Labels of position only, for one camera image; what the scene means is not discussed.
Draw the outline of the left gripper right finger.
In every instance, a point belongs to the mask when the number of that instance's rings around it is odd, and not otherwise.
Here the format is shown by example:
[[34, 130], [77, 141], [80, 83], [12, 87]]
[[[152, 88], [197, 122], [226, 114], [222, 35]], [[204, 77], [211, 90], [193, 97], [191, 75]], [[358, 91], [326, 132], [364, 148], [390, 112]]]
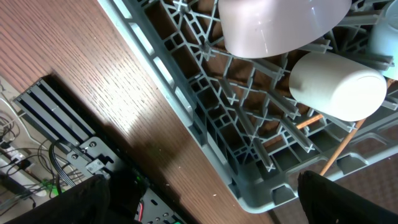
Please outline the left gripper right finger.
[[297, 191], [309, 223], [397, 224], [397, 214], [311, 170], [299, 174]]

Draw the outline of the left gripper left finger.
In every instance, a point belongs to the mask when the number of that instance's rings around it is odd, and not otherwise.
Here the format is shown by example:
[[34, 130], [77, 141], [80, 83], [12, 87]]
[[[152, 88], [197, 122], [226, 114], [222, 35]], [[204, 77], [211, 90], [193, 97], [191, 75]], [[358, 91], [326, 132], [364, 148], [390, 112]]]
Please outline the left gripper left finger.
[[104, 223], [110, 202], [108, 180], [94, 175], [8, 224]]

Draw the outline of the wooden chopstick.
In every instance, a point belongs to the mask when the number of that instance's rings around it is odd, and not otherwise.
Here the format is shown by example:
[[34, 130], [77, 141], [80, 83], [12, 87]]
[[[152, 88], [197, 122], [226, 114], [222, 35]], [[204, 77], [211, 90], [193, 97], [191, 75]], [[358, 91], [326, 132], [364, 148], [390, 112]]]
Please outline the wooden chopstick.
[[[384, 107], [390, 108], [391, 110], [396, 110], [397, 109], [397, 98], [393, 98], [389, 95], [386, 96], [385, 100], [382, 102], [382, 105]], [[338, 158], [338, 156], [343, 152], [345, 147], [348, 145], [348, 143], [352, 140], [354, 135], [359, 131], [360, 127], [364, 124], [366, 121], [366, 118], [359, 120], [356, 122], [356, 126], [352, 132], [350, 132], [340, 143], [340, 145], [336, 148], [334, 151], [333, 155], [329, 158], [325, 166], [323, 167], [322, 171], [320, 172], [320, 175], [325, 175], [327, 170], [331, 167], [331, 165], [335, 162], [335, 160]]]
[[302, 129], [302, 128], [308, 126], [308, 125], [311, 125], [311, 124], [319, 121], [322, 118], [323, 118], [322, 114], [318, 114], [316, 116], [312, 116], [311, 118], [307, 119], [306, 121], [303, 121], [302, 123], [297, 124], [296, 128], [297, 129]]

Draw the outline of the cream white cup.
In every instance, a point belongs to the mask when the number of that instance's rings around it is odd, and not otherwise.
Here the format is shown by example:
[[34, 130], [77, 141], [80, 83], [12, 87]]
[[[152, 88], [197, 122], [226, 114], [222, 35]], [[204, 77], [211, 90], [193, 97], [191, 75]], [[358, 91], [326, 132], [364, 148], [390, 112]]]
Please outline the cream white cup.
[[377, 70], [348, 58], [310, 52], [294, 65], [289, 90], [299, 103], [352, 122], [367, 118], [382, 105], [387, 82]]

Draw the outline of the light blue bowl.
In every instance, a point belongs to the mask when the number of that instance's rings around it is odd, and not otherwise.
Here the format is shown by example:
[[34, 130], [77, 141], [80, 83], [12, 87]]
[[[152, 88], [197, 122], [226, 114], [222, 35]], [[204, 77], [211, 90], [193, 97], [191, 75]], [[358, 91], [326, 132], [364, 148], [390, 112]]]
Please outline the light blue bowl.
[[381, 73], [390, 79], [397, 80], [397, 0], [383, 7], [381, 20], [373, 26], [369, 38], [369, 51], [372, 54], [391, 56], [393, 67]]

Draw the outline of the pink saucer plate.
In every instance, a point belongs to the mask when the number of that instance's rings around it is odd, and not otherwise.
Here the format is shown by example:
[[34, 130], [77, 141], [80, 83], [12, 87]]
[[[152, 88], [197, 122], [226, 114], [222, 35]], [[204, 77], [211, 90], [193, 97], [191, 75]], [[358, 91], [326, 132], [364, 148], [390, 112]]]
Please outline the pink saucer plate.
[[334, 28], [350, 7], [350, 0], [218, 1], [225, 48], [241, 58], [303, 47]]

